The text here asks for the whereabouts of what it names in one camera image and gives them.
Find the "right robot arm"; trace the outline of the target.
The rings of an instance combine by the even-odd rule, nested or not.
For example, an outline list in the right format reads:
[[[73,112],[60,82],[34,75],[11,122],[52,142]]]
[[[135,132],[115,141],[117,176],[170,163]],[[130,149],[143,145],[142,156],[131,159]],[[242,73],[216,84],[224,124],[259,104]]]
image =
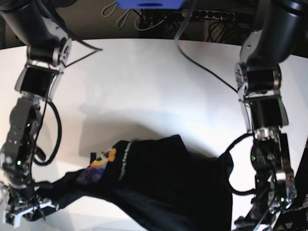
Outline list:
[[[46,159],[37,146],[45,114],[40,103],[51,104],[72,40],[53,6],[41,0],[3,0],[0,14],[27,46],[26,64],[15,85],[20,97],[0,151],[0,168],[8,181],[0,187],[3,222],[18,228],[23,218],[32,219],[47,207],[57,208],[51,199],[37,194],[37,187],[50,189],[51,184],[33,180],[32,163],[35,157]]]

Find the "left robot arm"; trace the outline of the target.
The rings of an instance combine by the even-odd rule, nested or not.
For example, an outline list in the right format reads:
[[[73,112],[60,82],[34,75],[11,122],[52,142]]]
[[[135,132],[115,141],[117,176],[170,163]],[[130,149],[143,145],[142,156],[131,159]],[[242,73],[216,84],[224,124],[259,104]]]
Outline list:
[[[244,136],[253,137],[250,161],[256,171],[255,188],[236,191],[253,195],[248,214],[234,223],[238,231],[270,231],[276,214],[297,196],[288,138],[282,132],[289,121],[281,97],[280,64],[293,52],[307,21],[305,0],[261,0],[235,66]]]

